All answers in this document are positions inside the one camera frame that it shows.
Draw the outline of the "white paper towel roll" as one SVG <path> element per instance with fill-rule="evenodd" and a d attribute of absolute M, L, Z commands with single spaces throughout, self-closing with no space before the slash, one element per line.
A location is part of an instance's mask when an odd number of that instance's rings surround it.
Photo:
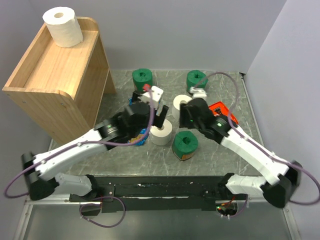
<path fill-rule="evenodd" d="M 82 30 L 72 8 L 54 7 L 47 10 L 42 18 L 57 46 L 71 48 L 83 41 Z"/>
<path fill-rule="evenodd" d="M 190 96 L 187 96 L 184 94 L 177 95 L 174 98 L 173 104 L 172 104 L 172 115 L 176 120 L 179 120 L 179 117 L 180 117 L 180 105 L 186 104 L 191 100 L 192 98 Z"/>
<path fill-rule="evenodd" d="M 167 119 L 164 120 L 161 128 L 152 126 L 149 137 L 153 144 L 157 146 L 164 146 L 169 143 L 172 137 L 173 126 Z"/>

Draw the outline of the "green roll front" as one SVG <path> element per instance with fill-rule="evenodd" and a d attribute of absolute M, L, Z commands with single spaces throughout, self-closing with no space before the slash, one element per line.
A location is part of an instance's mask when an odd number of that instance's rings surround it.
<path fill-rule="evenodd" d="M 193 157 L 198 149 L 197 137 L 189 130 L 178 132 L 172 143 L 172 151 L 180 161 L 186 161 Z"/>

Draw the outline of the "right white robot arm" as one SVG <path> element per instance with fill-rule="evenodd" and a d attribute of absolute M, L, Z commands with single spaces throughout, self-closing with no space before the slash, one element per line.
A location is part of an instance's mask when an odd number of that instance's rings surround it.
<path fill-rule="evenodd" d="M 226 174 L 219 183 L 222 195 L 263 197 L 272 206 L 284 208 L 300 185 L 300 170 L 271 159 L 269 150 L 226 115 L 214 114 L 202 98 L 180 104 L 179 127 L 198 130 L 206 138 L 236 153 L 260 173 L 260 176 Z"/>

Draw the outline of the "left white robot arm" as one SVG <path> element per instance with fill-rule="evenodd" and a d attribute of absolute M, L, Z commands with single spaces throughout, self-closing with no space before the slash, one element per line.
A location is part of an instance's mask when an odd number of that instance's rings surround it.
<path fill-rule="evenodd" d="M 69 175 L 63 170 L 86 158 L 115 147 L 128 147 L 142 140 L 142 129 L 161 128 L 169 110 L 162 104 L 164 91 L 152 86 L 150 91 L 134 91 L 131 104 L 104 120 L 84 135 L 54 150 L 37 155 L 25 153 L 21 160 L 31 200 L 52 194 L 77 195 L 92 200 L 103 194 L 93 175 Z"/>

